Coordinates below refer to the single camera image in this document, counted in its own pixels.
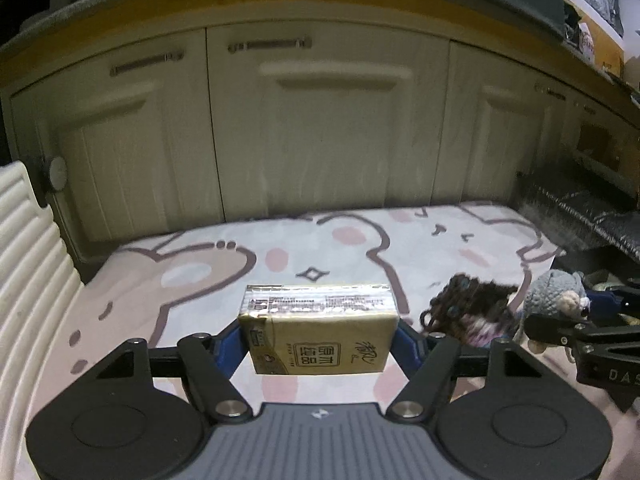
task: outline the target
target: bed sheet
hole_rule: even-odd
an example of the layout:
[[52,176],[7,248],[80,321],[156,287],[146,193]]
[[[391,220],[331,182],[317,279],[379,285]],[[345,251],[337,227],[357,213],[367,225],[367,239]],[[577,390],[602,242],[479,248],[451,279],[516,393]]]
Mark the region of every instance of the bed sheet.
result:
[[[115,251],[81,291],[56,334],[30,416],[127,338],[161,347],[190,333],[220,332],[238,314],[247,285],[388,283],[400,316],[419,330],[421,311],[453,274],[517,285],[515,310],[559,252],[516,212],[478,203],[331,212],[146,238]],[[602,478],[637,478],[635,413],[620,413],[601,390],[575,384],[560,349],[539,358],[612,424],[614,452]],[[247,356],[232,383],[256,411],[263,401],[375,401],[384,410],[406,378],[391,357],[381,374],[258,376]],[[459,380],[456,395],[481,385]],[[156,380],[156,387],[184,397],[179,380]],[[24,450],[17,477],[36,478]]]

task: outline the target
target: dark curly wig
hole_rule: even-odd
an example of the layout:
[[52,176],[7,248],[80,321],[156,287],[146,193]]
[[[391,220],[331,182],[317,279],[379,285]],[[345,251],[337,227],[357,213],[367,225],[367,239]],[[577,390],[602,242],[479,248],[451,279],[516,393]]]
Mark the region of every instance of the dark curly wig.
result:
[[444,332],[465,344],[485,346],[494,337],[513,336],[517,322],[508,309],[508,297],[517,290],[456,274],[420,314],[420,324],[425,332]]

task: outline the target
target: round black disc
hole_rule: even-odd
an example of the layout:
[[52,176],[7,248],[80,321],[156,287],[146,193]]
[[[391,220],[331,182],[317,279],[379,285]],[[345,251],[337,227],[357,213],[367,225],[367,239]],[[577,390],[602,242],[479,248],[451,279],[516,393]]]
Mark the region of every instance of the round black disc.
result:
[[31,422],[27,448],[43,478],[157,479],[183,466],[203,438],[186,402],[130,381],[68,390]]
[[527,386],[486,386],[444,407],[446,451],[486,480],[595,478],[611,450],[607,419],[569,387]]

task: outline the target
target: cabinet door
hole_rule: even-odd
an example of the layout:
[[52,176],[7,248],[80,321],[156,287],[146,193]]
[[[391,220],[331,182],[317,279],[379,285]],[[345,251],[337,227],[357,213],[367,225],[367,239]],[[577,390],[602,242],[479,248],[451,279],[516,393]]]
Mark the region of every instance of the cabinet door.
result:
[[558,156],[565,107],[550,78],[452,43],[433,200],[508,201],[519,171]]
[[52,206],[82,259],[223,219],[204,30],[117,49],[12,98],[19,155],[61,155]]
[[227,220],[429,203],[447,40],[270,22],[211,28],[207,45]]
[[636,196],[640,189],[640,132],[625,120],[574,91],[562,144],[582,165]]

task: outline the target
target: gray knitted animal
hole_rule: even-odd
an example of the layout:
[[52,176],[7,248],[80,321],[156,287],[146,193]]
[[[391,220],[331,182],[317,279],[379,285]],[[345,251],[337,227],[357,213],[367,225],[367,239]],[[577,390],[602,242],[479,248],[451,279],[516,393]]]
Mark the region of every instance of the gray knitted animal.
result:
[[[520,313],[520,326],[514,339],[518,343],[523,341],[524,321],[530,314],[564,315],[581,321],[584,319],[582,313],[588,307],[589,298],[580,274],[569,274],[558,269],[548,270],[531,283],[527,291]],[[542,353],[546,348],[544,343],[529,341],[529,350],[533,353]]]

